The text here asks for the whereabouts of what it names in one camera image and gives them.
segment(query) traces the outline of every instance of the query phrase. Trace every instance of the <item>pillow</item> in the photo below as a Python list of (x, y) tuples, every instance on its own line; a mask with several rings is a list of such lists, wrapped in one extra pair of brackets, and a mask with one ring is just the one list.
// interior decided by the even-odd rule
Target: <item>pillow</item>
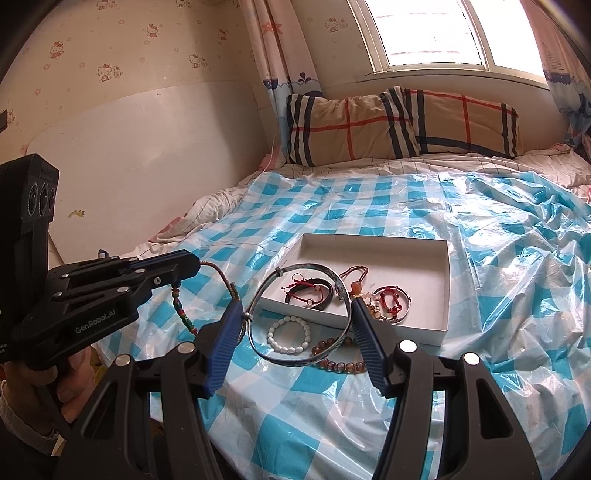
[(287, 99), (288, 162), (320, 166), (358, 158), (416, 157), (418, 146), (399, 87), (380, 95)]
[(485, 157), (523, 154), (519, 115), (505, 103), (457, 93), (400, 89), (421, 155), (475, 152)]

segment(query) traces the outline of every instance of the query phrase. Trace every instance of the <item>pink curtain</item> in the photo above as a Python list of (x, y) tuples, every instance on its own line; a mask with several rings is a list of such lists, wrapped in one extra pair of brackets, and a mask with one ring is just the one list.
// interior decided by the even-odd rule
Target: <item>pink curtain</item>
[(565, 142), (589, 161), (591, 80), (564, 35), (544, 11), (532, 0), (521, 0), (521, 4), (534, 32), (554, 101), (569, 117), (570, 128)]
[(316, 69), (290, 0), (240, 0), (256, 66), (278, 119), (287, 156), (287, 97), (322, 96)]

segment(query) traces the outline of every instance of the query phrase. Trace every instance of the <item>hand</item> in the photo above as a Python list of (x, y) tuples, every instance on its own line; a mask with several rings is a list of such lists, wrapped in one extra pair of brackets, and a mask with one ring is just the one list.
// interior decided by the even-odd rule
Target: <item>hand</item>
[[(73, 422), (95, 389), (95, 375), (90, 364), (90, 347), (72, 355), (68, 362), (70, 370), (57, 384), (57, 397), (63, 403), (61, 414)], [(5, 399), (15, 414), (41, 435), (48, 435), (53, 419), (47, 411), (35, 387), (49, 385), (57, 377), (57, 368), (43, 372), (29, 369), (23, 362), (4, 364), (7, 384), (4, 386)]]

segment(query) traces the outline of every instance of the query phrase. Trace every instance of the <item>window pane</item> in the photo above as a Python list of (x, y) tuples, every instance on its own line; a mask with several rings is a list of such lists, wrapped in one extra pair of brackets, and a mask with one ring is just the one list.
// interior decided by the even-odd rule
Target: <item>window pane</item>
[(457, 0), (366, 0), (390, 65), (481, 64)]
[(519, 0), (472, 0), (499, 67), (544, 76), (530, 22)]

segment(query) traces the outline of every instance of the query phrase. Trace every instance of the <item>red stripe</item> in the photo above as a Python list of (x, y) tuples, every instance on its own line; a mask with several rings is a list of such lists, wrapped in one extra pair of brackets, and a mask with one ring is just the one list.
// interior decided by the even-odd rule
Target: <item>red stripe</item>
[[(325, 127), (309, 127), (307, 130), (310, 132), (325, 132), (327, 130), (345, 130), (346, 128), (350, 128), (350, 127), (362, 127), (364, 125), (369, 125), (369, 124), (374, 124), (376, 122), (388, 122), (388, 121), (394, 121), (394, 122), (399, 122), (401, 120), (400, 117), (398, 116), (377, 116), (375, 118), (369, 118), (367, 120), (359, 120), (358, 122), (350, 122), (347, 124), (342, 124), (342, 125), (326, 125)], [(304, 131), (304, 127), (301, 127), (299, 125), (294, 126), (293, 131), (295, 132), (303, 132)]]
[(470, 118), (468, 117), (468, 102), (464, 95), (462, 95), (462, 103), (464, 104), (464, 123), (466, 124), (466, 143), (472, 145), (472, 138), (470, 137)]
[(347, 148), (349, 149), (349, 157), (355, 160), (353, 155), (353, 140), (351, 139), (351, 117), (349, 115), (349, 99), (345, 99), (345, 115), (347, 117)]
[[(413, 94), (417, 94), (416, 90), (410, 90), (411, 93)], [(439, 93), (439, 92), (427, 92), (427, 91), (423, 91), (423, 93), (425, 95), (430, 95), (432, 97), (441, 97), (441, 98), (453, 98), (454, 100), (460, 100), (462, 101), (462, 96), (456, 96), (456, 95), (452, 95), (451, 93)], [(486, 103), (486, 102), (482, 102), (481, 100), (475, 100), (474, 98), (468, 98), (465, 97), (466, 101), (468, 103), (474, 103), (475, 105), (482, 105), (482, 106), (488, 106), (490, 108), (494, 108), (495, 110), (500, 110), (502, 111), (503, 109), (501, 108), (500, 105), (495, 105), (494, 103)]]

